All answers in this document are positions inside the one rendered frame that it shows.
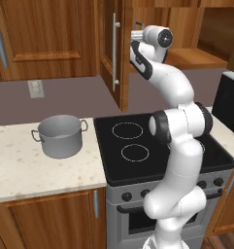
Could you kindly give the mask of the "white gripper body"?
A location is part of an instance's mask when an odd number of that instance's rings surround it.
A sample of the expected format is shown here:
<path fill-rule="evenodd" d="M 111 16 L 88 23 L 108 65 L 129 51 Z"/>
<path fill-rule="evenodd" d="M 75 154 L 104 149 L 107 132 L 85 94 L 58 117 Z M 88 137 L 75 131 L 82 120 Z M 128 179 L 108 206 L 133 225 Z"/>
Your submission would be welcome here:
<path fill-rule="evenodd" d="M 131 40 L 143 42 L 144 41 L 143 31 L 142 30 L 132 30 L 131 31 Z"/>

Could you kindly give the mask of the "wooden cabinet shelf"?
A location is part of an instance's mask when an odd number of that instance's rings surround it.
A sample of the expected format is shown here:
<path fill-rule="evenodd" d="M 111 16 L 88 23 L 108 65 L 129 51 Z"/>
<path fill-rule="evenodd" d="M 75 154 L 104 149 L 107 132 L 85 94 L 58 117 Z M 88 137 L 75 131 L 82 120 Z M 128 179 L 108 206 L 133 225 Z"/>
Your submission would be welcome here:
<path fill-rule="evenodd" d="M 197 48 L 171 49 L 167 53 L 166 64 L 180 70 L 225 68 L 227 62 Z"/>

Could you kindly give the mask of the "grey metal pot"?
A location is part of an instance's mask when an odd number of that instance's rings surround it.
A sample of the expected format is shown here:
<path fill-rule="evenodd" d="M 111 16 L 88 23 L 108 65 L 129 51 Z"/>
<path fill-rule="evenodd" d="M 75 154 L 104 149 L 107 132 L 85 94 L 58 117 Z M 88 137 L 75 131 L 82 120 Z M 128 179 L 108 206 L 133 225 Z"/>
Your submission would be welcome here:
<path fill-rule="evenodd" d="M 57 115 L 44 119 L 38 129 L 31 130 L 32 138 L 42 144 L 43 152 L 53 159 L 67 159 L 83 147 L 82 132 L 88 130 L 85 119 Z"/>

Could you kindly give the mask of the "black top steel stove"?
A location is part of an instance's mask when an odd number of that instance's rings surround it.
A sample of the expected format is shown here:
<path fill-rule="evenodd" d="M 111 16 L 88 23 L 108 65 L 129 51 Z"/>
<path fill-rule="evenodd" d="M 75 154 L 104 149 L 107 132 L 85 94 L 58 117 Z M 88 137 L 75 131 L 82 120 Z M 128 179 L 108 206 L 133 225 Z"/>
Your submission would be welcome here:
<path fill-rule="evenodd" d="M 149 119 L 150 114 L 136 114 L 94 120 L 107 180 L 106 191 L 118 196 L 129 192 L 130 200 L 136 200 L 142 198 L 142 190 L 153 190 L 164 177 L 170 149 L 150 134 Z M 212 136 L 201 136 L 198 141 L 203 145 L 204 158 L 197 183 L 207 182 L 204 192 L 223 189 L 234 159 Z M 223 179 L 221 187 L 214 184 L 217 178 Z"/>

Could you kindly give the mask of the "narrow wooden base cabinet door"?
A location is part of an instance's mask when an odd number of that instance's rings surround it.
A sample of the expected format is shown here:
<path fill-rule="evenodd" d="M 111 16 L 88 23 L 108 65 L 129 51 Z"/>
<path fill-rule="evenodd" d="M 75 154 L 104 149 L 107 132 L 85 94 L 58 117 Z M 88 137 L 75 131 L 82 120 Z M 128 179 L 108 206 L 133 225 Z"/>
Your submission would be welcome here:
<path fill-rule="evenodd" d="M 208 225 L 206 236 L 214 236 L 234 231 L 234 185 L 230 194 L 225 194 L 225 190 L 232 178 L 233 170 L 223 189 L 223 194 L 217 203 L 211 222 Z"/>

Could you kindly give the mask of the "wide wooden base cabinet door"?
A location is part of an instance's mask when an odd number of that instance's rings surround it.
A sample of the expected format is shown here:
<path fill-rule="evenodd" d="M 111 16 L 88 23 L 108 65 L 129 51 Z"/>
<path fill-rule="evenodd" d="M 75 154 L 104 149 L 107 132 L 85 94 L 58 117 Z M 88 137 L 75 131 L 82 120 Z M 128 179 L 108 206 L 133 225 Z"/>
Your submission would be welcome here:
<path fill-rule="evenodd" d="M 0 203 L 0 249 L 106 249 L 105 190 Z"/>

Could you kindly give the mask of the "black and white microwave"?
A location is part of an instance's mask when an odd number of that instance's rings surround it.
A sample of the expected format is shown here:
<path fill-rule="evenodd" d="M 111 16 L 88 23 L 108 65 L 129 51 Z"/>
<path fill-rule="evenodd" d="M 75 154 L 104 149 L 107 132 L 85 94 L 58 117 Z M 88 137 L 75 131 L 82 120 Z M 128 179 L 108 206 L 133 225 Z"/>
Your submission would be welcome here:
<path fill-rule="evenodd" d="M 212 114 L 234 132 L 234 72 L 222 73 Z"/>

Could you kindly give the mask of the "steel oven door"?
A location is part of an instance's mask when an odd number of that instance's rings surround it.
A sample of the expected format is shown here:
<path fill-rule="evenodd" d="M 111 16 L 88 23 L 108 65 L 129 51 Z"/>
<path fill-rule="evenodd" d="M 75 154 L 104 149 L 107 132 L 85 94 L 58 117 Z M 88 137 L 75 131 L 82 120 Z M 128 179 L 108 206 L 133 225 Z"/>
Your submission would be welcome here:
<path fill-rule="evenodd" d="M 218 189 L 206 191 L 214 194 Z M 207 200 L 206 207 L 193 215 L 184 225 L 182 240 L 189 249 L 200 249 L 207 226 L 215 211 L 218 198 Z M 145 241 L 155 230 L 156 221 L 149 218 L 144 211 L 122 214 L 117 206 L 123 208 L 143 206 L 143 199 L 124 202 L 121 196 L 106 191 L 107 249 L 142 249 Z"/>

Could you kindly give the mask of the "open wooden wall cabinet door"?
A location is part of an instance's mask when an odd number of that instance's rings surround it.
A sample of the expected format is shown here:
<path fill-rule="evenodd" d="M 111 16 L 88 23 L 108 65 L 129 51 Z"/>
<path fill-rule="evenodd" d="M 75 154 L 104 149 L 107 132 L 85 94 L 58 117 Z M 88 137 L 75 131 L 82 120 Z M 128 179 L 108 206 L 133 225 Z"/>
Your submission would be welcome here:
<path fill-rule="evenodd" d="M 100 44 L 100 75 L 105 82 L 110 94 L 116 102 L 119 109 L 121 107 L 121 79 L 120 79 L 120 54 L 121 54 L 121 28 L 117 28 L 117 72 L 116 78 L 119 84 L 113 91 L 113 13 L 117 15 L 117 22 L 121 26 L 121 0 L 99 0 L 99 44 Z"/>

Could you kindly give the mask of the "open wooden wall cabinet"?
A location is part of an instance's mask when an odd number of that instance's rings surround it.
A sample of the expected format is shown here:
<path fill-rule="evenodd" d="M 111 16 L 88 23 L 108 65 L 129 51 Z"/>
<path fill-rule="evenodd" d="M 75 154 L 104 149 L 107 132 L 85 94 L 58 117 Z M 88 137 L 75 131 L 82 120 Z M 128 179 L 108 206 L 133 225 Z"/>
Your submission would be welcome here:
<path fill-rule="evenodd" d="M 234 72 L 234 0 L 121 1 L 121 111 L 128 109 L 129 74 L 134 71 L 128 48 L 136 20 L 170 28 L 171 49 L 197 48 L 225 60 Z"/>

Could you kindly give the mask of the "closed wooden wall cabinet door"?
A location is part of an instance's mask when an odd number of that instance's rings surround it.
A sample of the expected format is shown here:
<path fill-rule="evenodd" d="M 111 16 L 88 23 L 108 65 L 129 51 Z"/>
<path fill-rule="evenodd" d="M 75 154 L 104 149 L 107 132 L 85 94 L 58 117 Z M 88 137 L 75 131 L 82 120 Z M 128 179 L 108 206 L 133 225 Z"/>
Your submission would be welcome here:
<path fill-rule="evenodd" d="M 97 0 L 0 0 L 0 82 L 95 76 Z"/>

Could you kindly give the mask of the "white wall outlet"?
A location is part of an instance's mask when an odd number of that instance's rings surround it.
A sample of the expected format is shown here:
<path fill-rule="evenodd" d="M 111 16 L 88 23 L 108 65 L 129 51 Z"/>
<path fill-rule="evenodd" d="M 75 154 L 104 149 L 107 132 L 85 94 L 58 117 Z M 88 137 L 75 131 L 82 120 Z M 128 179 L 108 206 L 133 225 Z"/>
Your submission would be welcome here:
<path fill-rule="evenodd" d="M 42 98 L 45 96 L 41 80 L 30 80 L 27 84 L 31 98 Z"/>

